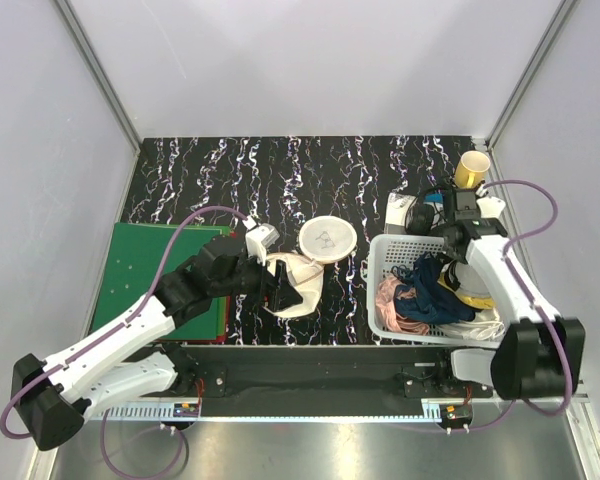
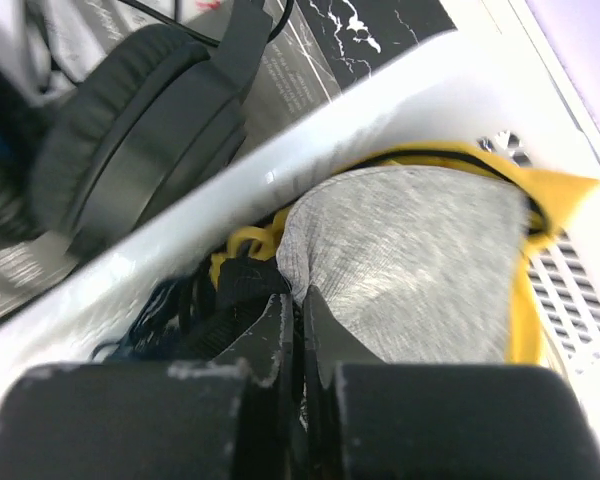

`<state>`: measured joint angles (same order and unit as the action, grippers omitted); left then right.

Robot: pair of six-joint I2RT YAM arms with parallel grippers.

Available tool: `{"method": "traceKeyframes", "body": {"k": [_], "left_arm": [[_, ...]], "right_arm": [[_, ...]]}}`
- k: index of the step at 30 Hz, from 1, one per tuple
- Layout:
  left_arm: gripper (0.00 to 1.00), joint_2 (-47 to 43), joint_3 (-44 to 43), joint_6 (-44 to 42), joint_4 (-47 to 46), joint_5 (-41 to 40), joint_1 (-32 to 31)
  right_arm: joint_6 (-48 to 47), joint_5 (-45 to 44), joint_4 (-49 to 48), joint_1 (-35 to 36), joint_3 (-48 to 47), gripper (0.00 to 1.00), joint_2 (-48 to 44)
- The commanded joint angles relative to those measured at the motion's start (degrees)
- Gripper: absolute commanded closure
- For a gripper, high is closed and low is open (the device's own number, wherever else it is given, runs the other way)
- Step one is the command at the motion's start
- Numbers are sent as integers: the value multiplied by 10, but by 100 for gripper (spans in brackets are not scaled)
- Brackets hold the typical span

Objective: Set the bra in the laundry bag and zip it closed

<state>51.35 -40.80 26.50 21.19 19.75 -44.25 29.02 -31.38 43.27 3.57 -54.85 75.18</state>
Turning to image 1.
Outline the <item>white mesh laundry bag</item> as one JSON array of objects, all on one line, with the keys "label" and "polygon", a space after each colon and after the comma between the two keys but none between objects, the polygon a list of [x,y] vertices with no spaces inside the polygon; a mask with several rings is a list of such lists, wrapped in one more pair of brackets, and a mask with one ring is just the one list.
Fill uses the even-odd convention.
[{"label": "white mesh laundry bag", "polygon": [[354,226],[336,216],[318,216],[305,222],[299,231],[299,253],[271,253],[267,259],[273,265],[282,261],[287,268],[290,284],[302,301],[293,306],[270,306],[265,310],[283,319],[312,314],[321,299],[325,269],[347,258],[356,248],[357,233]]}]

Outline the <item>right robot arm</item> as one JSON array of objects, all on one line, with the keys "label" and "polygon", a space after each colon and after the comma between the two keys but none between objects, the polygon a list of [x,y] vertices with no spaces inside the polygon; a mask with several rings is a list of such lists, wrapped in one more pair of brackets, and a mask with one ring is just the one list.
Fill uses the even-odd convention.
[{"label": "right robot arm", "polygon": [[493,350],[455,349],[434,371],[434,384],[456,396],[470,382],[492,387],[504,400],[561,396],[577,389],[585,329],[547,301],[514,255],[513,239],[497,218],[483,217],[473,189],[443,195],[444,251],[456,263],[456,285],[474,293],[484,288],[506,326]]}]

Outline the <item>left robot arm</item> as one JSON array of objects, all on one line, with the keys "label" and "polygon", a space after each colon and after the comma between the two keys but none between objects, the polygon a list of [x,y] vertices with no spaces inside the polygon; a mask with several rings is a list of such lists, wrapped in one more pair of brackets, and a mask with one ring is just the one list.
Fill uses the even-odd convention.
[{"label": "left robot arm", "polygon": [[176,345],[130,358],[206,313],[214,299],[253,295],[272,310],[302,303],[285,263],[269,262],[263,247],[216,236],[173,271],[161,274],[122,314],[80,342],[13,367],[9,410],[17,411],[39,450],[71,439],[93,416],[147,394],[197,392],[195,360]]}]

